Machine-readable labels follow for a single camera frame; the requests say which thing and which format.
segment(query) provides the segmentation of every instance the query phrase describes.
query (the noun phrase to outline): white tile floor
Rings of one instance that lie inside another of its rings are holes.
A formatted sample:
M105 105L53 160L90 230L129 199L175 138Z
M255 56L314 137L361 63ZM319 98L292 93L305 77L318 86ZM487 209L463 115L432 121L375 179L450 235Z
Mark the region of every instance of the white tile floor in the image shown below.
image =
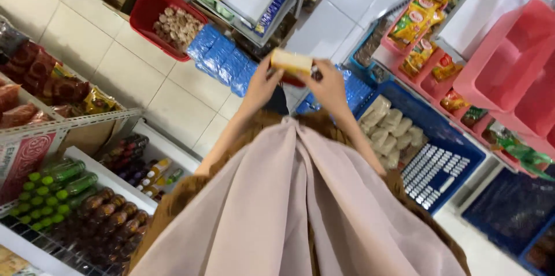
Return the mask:
M342 62L377 13L398 0L323 0L299 19L287 48ZM100 0L0 0L0 13L123 104L205 156L238 110L241 98L176 62L136 34ZM292 108L306 93L286 87ZM465 249L473 275L526 275L451 213L437 216Z

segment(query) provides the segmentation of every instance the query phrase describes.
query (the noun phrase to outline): dark pants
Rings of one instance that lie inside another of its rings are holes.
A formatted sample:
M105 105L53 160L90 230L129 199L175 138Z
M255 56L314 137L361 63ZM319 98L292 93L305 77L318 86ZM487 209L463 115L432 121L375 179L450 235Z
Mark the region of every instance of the dark pants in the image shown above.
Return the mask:
M276 86L274 94L272 94L272 97L262 109L275 112L281 116L287 116L289 114L285 92L281 86Z

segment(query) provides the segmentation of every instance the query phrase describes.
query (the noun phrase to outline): person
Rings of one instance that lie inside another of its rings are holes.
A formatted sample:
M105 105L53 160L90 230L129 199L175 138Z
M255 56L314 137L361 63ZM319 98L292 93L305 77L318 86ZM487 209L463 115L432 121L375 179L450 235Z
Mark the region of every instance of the person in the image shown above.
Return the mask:
M297 77L323 110L292 119L279 115L285 96L276 87L284 71L268 77L270 59L262 60L237 113L194 175L163 196L126 274L470 275L462 249L407 197L399 173L380 165L347 106L341 73L329 60L314 63L321 80ZM359 202L369 204L360 209ZM285 214L278 211L283 208ZM292 214L306 225L284 245L277 231L291 232ZM275 235L279 253L270 255ZM274 265L260 263L269 258ZM276 273L275 262L281 264Z

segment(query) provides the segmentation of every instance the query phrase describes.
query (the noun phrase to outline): brown cardigan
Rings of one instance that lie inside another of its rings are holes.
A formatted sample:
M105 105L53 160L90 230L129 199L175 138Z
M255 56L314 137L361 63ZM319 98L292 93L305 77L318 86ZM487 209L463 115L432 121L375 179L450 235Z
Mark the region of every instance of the brown cardigan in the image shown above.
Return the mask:
M299 120L300 124L314 129L326 138L336 140L352 147L352 144L343 132L334 126L328 114L323 111L297 116L297 120ZM193 175L185 177L177 184L175 189L170 194L164 195L162 201L156 209L141 244L131 256L130 262L126 264L126 272L124 272L124 275L127 275L128 272L133 269L135 265L137 265L149 247L154 243L158 235L160 235L168 224L187 206L187 204L189 204L189 202L191 202L191 200L193 200L193 198L195 198L195 196L204 188L212 177L218 173L223 166L225 166L227 161L231 159L236 152L252 142L258 133L260 133L260 131L262 131L265 127L278 124L280 121L281 116L278 116L277 114L268 113L262 110L259 111L259 113L253 118L249 129L247 129L247 131L235 142L235 144L231 146L224 153L224 155L222 155L218 162L210 167L208 176ZM405 208L413 212L414 215L418 216L420 220L426 223L437 234L437 236L453 252L453 255L457 258L466 274L470 275L470 270L468 269L468 265L466 263L465 252L441 228L441 226L434 221L428 212L424 211L424 209L422 209L406 195L405 188L403 187L403 181L399 173L389 173L384 178L384 182L387 184L387 187L395 198L397 198L397 200L404 205ZM310 227L310 223L308 230L309 245L311 249L312 274L317 276L320 275L320 273L318 271L316 252L314 248L314 232Z

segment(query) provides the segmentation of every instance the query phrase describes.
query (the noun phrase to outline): hand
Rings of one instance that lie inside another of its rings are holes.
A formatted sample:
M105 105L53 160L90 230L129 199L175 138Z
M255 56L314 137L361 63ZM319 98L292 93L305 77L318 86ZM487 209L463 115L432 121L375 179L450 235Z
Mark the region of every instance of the hand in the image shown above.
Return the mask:
M318 102L331 116L337 119L345 114L351 114L345 96L345 81L341 73L329 60L314 60L314 63L322 73L321 81L316 81L306 74L298 74L297 77L310 88Z
M284 70L279 70L267 79L267 71L270 67L271 54L266 56L258 65L250 79L245 98L239 107L240 114L244 116L253 116L260 108L262 108L272 97L274 89L283 77Z

